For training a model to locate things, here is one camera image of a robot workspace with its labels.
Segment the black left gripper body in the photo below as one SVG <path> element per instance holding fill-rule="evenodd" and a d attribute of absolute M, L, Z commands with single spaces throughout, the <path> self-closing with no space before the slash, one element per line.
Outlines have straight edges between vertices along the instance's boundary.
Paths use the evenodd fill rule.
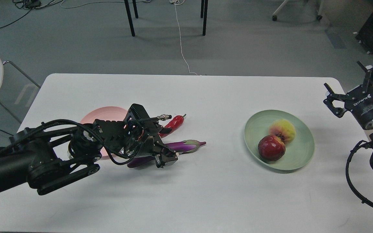
<path fill-rule="evenodd" d="M 160 156 L 159 121 L 161 116 L 150 116 L 140 104 L 132 104 L 120 117 L 94 118 L 94 131 L 103 142 L 102 155 L 109 159 Z"/>

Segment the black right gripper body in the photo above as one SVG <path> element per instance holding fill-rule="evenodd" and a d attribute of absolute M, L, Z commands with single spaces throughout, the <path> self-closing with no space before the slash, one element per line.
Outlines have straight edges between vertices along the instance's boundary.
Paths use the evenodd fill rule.
<path fill-rule="evenodd" d="M 345 109 L 350 111 L 363 130 L 373 129 L 373 87 L 363 91 L 357 86 L 347 93 Z"/>

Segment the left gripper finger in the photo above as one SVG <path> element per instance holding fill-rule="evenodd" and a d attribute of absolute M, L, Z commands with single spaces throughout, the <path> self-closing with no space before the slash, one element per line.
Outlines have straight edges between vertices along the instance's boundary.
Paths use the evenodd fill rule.
<path fill-rule="evenodd" d="M 151 118 L 151 136 L 166 137 L 174 130 L 170 126 L 172 115 L 159 115 Z"/>
<path fill-rule="evenodd" d="M 151 155 L 155 158 L 157 168 L 173 165 L 178 161 L 179 154 L 162 142 L 160 136 L 154 136 L 150 146 Z"/>

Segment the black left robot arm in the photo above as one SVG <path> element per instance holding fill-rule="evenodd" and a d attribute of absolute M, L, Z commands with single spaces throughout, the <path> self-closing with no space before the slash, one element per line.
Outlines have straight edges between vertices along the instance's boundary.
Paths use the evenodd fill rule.
<path fill-rule="evenodd" d="M 159 121 L 171 118 L 149 117 L 142 105 L 132 104 L 123 121 L 57 119 L 25 128 L 0 147 L 0 192 L 28 183 L 46 195 L 72 184 L 100 170 L 102 148 L 116 165 L 147 156 L 154 157 L 157 168 L 171 165 L 179 154 L 159 136 L 171 131 Z"/>

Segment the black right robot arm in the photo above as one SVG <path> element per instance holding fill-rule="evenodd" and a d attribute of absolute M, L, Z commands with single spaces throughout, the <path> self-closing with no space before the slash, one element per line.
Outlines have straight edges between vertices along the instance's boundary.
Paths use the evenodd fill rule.
<path fill-rule="evenodd" d="M 328 93 L 323 103 L 329 108 L 333 115 L 338 118 L 343 117 L 346 112 L 350 112 L 363 130 L 373 130 L 373 66 L 364 66 L 360 61 L 357 64 L 365 72 L 362 84 L 353 88 L 346 94 L 336 94 L 331 87 L 325 83 Z M 354 154 L 361 148 L 372 149 L 369 164 L 373 170 L 373 133 L 370 134 L 370 141 L 359 141 L 351 150 L 345 168 L 346 180 L 352 192 L 361 200 L 363 204 L 373 208 L 373 202 L 364 197 L 352 184 L 349 177 L 349 165 Z"/>

